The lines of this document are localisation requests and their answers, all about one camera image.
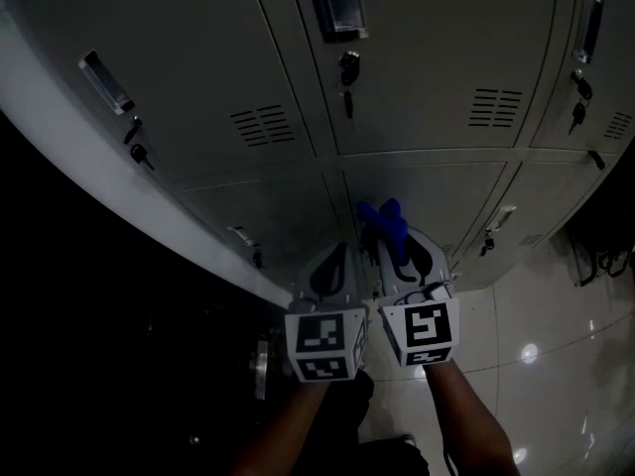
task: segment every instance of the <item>locker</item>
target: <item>locker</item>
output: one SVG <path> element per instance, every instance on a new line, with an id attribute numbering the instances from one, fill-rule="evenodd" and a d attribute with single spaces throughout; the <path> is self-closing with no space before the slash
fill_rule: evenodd
<path id="1" fill-rule="evenodd" d="M 594 19 L 592 13 L 600 10 L 601 18 L 595 14 Z M 615 153 L 622 140 L 635 134 L 633 16 L 635 0 L 576 0 L 565 60 L 532 147 Z M 584 37 L 595 35 L 589 63 L 580 61 Z M 577 69 L 591 86 L 592 97 L 584 121 L 572 129 L 573 108 L 580 101 L 587 104 L 572 80 Z"/>
<path id="2" fill-rule="evenodd" d="M 243 238 L 258 244 L 262 273 L 287 290 L 308 261 L 343 240 L 321 175 L 198 188 L 184 197 L 247 261 L 254 247 Z"/>
<path id="3" fill-rule="evenodd" d="M 485 227 L 452 270 L 456 289 L 484 288 L 506 272 L 568 215 L 600 175 L 594 164 L 524 163 L 486 226 L 501 224 L 493 233 L 494 249 L 480 256 Z M 515 210 L 506 216 L 508 207 Z"/>
<path id="4" fill-rule="evenodd" d="M 314 157 L 258 0 L 28 0 L 32 31 L 88 108 L 185 180 Z M 115 115 L 78 67 L 91 51 L 135 104 Z"/>
<path id="5" fill-rule="evenodd" d="M 368 38 L 324 41 L 299 0 L 339 152 L 511 147 L 535 89 L 555 0 L 362 0 Z M 340 58 L 360 56 L 347 118 Z"/>
<path id="6" fill-rule="evenodd" d="M 441 164 L 346 172 L 351 210 L 359 201 L 376 209 L 390 197 L 399 200 L 402 216 L 451 257 L 500 177 L 504 163 Z M 357 222 L 357 233 L 361 226 Z M 366 281 L 377 290 L 377 267 L 364 260 Z"/>

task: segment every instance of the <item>tiled floor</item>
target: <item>tiled floor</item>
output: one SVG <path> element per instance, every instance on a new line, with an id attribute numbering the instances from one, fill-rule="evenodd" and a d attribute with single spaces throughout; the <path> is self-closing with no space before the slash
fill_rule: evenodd
<path id="1" fill-rule="evenodd" d="M 523 476 L 613 476 L 635 459 L 632 275 L 574 285 L 562 235 L 493 287 L 458 294 L 458 366 L 512 442 Z M 375 395 L 360 440 L 409 432 L 447 475 L 422 367 L 400 368 L 372 308 L 366 371 Z"/>

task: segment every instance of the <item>blue cloth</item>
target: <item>blue cloth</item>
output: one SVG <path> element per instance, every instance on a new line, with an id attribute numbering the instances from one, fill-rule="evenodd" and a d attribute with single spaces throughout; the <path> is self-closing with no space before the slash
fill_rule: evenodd
<path id="1" fill-rule="evenodd" d="M 358 202 L 357 218 L 376 234 L 377 238 L 384 241 L 393 265 L 408 264 L 410 258 L 404 248 L 408 237 L 408 223 L 401 217 L 401 206 L 397 199 L 388 199 L 379 208 L 379 213 L 367 202 Z"/>

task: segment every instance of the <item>person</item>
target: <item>person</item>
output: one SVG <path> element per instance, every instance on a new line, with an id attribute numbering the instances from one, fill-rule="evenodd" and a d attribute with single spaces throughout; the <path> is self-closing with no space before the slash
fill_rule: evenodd
<path id="1" fill-rule="evenodd" d="M 518 476 L 505 431 L 476 396 L 453 360 L 426 366 L 447 455 L 459 476 Z M 232 469 L 232 476 L 313 474 L 428 475 L 414 437 L 358 444 L 373 382 L 299 384 L 279 413 Z"/>

